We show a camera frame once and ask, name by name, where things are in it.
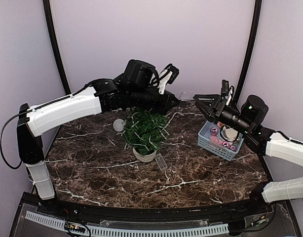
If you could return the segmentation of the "clear string light garland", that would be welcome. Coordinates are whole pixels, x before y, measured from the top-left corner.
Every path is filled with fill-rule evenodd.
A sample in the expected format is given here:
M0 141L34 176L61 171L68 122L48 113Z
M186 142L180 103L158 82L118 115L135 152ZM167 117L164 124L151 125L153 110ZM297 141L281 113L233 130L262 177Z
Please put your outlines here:
M140 107L117 112L119 116L113 127L119 143L113 151L114 161L124 163L134 158L148 163L161 151L165 153L185 143L182 127L175 122L183 116L180 107L174 108L168 116Z

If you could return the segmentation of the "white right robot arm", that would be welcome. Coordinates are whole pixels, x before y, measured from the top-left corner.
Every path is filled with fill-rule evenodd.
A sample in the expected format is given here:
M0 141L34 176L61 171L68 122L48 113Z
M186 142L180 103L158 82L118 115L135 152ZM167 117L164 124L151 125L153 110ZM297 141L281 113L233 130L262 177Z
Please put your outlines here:
M303 142L282 131L262 126L268 106L257 95L248 96L238 111L218 94L194 95L195 105L210 122L221 122L241 133L246 146L260 157L282 160L303 168ZM286 180L259 184L250 194L245 209L256 214L265 203L303 199L303 175L288 175Z

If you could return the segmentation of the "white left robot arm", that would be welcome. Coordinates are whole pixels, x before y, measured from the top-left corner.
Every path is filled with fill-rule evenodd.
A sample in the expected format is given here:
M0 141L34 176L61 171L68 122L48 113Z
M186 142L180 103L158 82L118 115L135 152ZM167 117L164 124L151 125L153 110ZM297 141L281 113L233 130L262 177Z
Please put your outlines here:
M178 106L178 98L166 90L179 75L168 64L161 72L150 63L131 59L125 71L114 79L95 79L75 93L52 101L20 106L16 135L20 162L24 164L43 206L52 215L60 215L63 204L56 199L42 147L42 135L74 120L139 107L162 115Z

